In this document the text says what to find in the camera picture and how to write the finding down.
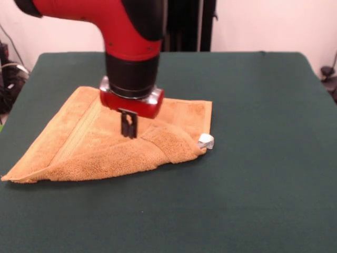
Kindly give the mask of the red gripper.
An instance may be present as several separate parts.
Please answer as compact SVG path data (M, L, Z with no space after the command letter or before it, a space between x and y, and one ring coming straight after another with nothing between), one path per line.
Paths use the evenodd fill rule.
M154 119L160 111L163 98L164 91L153 91L148 97L140 100L126 99L111 92L100 91L102 105L121 113L121 134L131 139L137 138L138 116Z

